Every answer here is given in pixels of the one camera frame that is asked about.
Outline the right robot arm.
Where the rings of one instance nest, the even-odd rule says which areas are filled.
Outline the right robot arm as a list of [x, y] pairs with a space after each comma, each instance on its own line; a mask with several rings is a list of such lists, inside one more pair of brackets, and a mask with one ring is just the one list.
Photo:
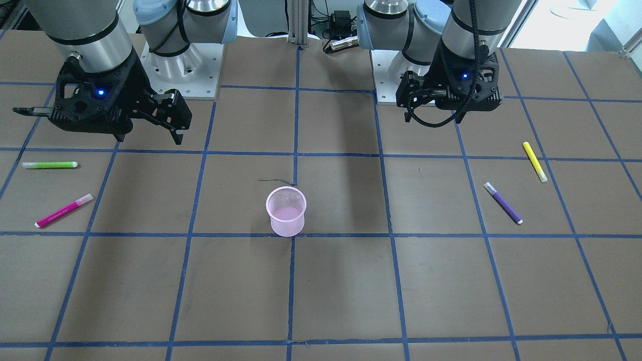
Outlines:
[[144, 119], [183, 142], [193, 117], [186, 98], [220, 69], [206, 48], [233, 43], [237, 1], [135, 1], [147, 43], [138, 56], [115, 1], [28, 1], [45, 34], [66, 56], [51, 107], [15, 107], [67, 132], [106, 133], [119, 142]]

